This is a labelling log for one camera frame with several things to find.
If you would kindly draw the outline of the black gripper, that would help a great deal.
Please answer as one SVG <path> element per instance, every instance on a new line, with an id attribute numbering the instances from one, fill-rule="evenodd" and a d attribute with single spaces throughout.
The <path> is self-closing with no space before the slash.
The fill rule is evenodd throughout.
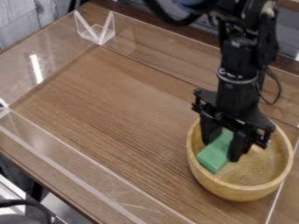
<path id="1" fill-rule="evenodd" d="M 228 161 L 237 162 L 255 144 L 267 147 L 276 126 L 259 109 L 261 98 L 261 78 L 247 81 L 219 80 L 219 88 L 193 90 L 195 102 L 191 109 L 200 117 L 200 134 L 204 144 L 209 144 L 223 129 L 233 133 L 228 146 Z"/>

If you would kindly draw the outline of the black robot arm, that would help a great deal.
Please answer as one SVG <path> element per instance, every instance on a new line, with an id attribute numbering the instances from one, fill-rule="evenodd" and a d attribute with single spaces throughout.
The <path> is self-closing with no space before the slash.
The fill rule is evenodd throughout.
<path id="1" fill-rule="evenodd" d="M 193 91 L 192 110 L 200 115 L 201 141 L 212 143 L 223 130 L 232 132 L 228 161 L 239 161 L 252 145 L 265 148 L 276 126 L 259 108 L 264 79 L 276 60 L 276 0 L 175 0 L 188 16 L 177 20 L 157 0 L 144 0 L 169 25 L 185 26 L 205 15 L 217 19 L 220 64 L 217 89 Z"/>

